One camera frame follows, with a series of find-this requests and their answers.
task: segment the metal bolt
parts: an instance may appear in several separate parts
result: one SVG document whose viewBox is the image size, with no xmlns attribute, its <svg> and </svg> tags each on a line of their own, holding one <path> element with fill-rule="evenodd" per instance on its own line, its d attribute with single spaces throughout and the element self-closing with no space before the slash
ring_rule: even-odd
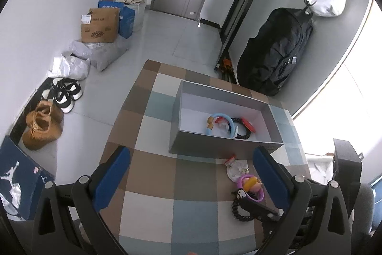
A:
<svg viewBox="0 0 382 255">
<path fill-rule="evenodd" d="M 303 177 L 302 175 L 296 175 L 295 180 L 298 183 L 303 183 L 305 181 L 305 177 Z"/>
<path fill-rule="evenodd" d="M 333 188 L 338 188 L 338 183 L 335 181 L 335 180 L 331 180 L 330 181 L 330 185 L 333 187 Z"/>
<path fill-rule="evenodd" d="M 89 176 L 87 175 L 81 176 L 78 181 L 80 182 L 80 184 L 86 184 L 89 181 Z"/>
<path fill-rule="evenodd" d="M 45 188 L 46 189 L 49 189 L 49 188 L 51 188 L 53 186 L 53 182 L 51 182 L 51 181 L 49 181 L 49 182 L 47 182 L 46 184 L 45 184 Z"/>
</svg>

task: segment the table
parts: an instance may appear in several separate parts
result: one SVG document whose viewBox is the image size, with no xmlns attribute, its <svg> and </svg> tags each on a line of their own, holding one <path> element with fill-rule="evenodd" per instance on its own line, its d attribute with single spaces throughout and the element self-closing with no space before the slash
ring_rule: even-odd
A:
<svg viewBox="0 0 382 255">
<path fill-rule="evenodd" d="M 292 175 L 310 177 L 292 118 L 272 98 L 197 72 L 148 60 L 106 143 L 101 163 L 118 145 L 131 165 L 101 216 L 130 255 L 244 254 L 261 246 L 261 223 L 240 222 L 231 212 L 235 184 L 223 159 L 169 154 L 172 106 L 181 80 L 212 86 L 270 105 L 284 146 L 272 155 Z M 249 163 L 251 174 L 256 175 Z M 265 192 L 265 205 L 273 207 Z"/>
</svg>

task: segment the sneaker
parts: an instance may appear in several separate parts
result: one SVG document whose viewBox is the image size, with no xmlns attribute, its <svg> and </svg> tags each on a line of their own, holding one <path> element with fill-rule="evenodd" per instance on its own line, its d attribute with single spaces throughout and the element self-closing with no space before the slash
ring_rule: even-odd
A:
<svg viewBox="0 0 382 255">
<path fill-rule="evenodd" d="M 31 151 L 38 150 L 61 136 L 60 125 L 51 117 L 38 112 L 33 115 L 31 127 L 22 135 L 22 142 Z"/>
<path fill-rule="evenodd" d="M 25 121 L 28 127 L 31 126 L 36 114 L 51 116 L 57 123 L 61 123 L 62 118 L 64 117 L 62 110 L 60 110 L 53 102 L 43 100 L 37 104 L 35 110 L 26 115 Z"/>
<path fill-rule="evenodd" d="M 64 89 L 50 88 L 42 92 L 41 98 L 46 101 L 53 100 L 54 104 L 65 114 L 69 113 L 74 107 L 74 101 Z"/>
<path fill-rule="evenodd" d="M 80 83 L 77 80 L 70 78 L 55 78 L 52 81 L 53 87 L 58 87 L 59 89 L 64 89 L 68 92 L 70 98 L 77 101 L 82 95 Z"/>
</svg>

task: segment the open box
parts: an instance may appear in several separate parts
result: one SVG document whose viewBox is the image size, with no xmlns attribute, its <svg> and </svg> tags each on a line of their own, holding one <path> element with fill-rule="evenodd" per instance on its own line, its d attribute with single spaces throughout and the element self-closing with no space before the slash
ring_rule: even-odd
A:
<svg viewBox="0 0 382 255">
<path fill-rule="evenodd" d="M 206 134 L 207 119 L 215 113 L 246 118 L 255 128 L 247 140 L 228 138 L 214 122 L 212 135 Z M 173 106 L 170 153 L 186 156 L 252 159 L 253 150 L 264 146 L 269 153 L 283 145 L 280 132 L 267 103 L 244 95 L 182 81 Z"/>
</svg>

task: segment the brown boot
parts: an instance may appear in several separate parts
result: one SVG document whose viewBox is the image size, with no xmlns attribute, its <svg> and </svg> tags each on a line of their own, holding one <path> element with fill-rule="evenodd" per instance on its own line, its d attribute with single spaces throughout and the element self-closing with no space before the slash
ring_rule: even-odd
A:
<svg viewBox="0 0 382 255">
<path fill-rule="evenodd" d="M 26 148 L 35 151 L 61 136 L 60 125 L 51 117 L 40 112 L 33 115 L 31 127 L 22 135 Z"/>
<path fill-rule="evenodd" d="M 33 118 L 36 113 L 40 113 L 44 116 L 51 116 L 55 121 L 60 123 L 62 118 L 64 117 L 64 113 L 60 110 L 56 105 L 54 105 L 51 101 L 40 101 L 37 104 L 35 110 L 31 111 L 28 115 L 26 115 L 25 121 L 28 127 L 31 126 Z"/>
</svg>

